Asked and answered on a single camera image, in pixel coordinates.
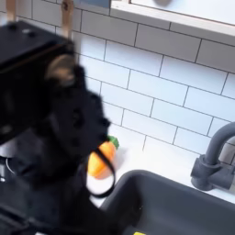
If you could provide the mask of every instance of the tiled wall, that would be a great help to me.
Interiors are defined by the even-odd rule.
[[[18,0],[17,12],[60,34],[60,2]],[[5,0],[0,11],[3,22]],[[194,159],[235,120],[235,38],[85,4],[76,5],[73,30],[88,87],[103,97],[122,148]],[[227,164],[233,143],[220,156]]]

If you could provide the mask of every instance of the white cabinet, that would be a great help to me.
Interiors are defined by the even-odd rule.
[[[235,25],[235,0],[131,0],[131,3]]]
[[[112,9],[235,36],[235,0],[112,0]]]

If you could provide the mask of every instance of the cabinet door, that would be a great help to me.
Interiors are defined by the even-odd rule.
[[[131,0],[131,3],[235,25],[235,0]]]
[[[83,3],[94,5],[94,6],[101,6],[104,8],[110,8],[111,0],[74,0],[74,2],[76,2],[76,3],[83,2]]]

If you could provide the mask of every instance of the kitchen counter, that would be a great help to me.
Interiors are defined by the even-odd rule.
[[[156,155],[154,153],[144,153],[133,150],[123,151],[120,149],[117,151],[115,162],[117,181],[128,171],[146,170],[174,180],[180,184],[193,187],[191,184],[190,173],[194,161],[188,162],[187,164],[184,162],[184,157],[182,157],[182,159],[180,159],[180,156],[175,158],[174,154],[172,157],[167,156],[164,158],[163,156]],[[111,186],[112,180],[112,176],[108,176],[103,180],[96,180],[95,178],[88,176],[87,186],[93,192],[102,193]],[[235,204],[235,185],[232,185],[229,191],[215,188],[205,193]],[[96,199],[92,197],[91,200],[96,206],[100,207],[105,199]]]

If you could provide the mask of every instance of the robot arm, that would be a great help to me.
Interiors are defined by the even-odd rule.
[[[109,122],[86,89],[73,43],[20,21],[0,35],[0,144],[16,147],[0,182],[0,234],[119,234],[86,189],[91,151],[115,172],[97,149]]]

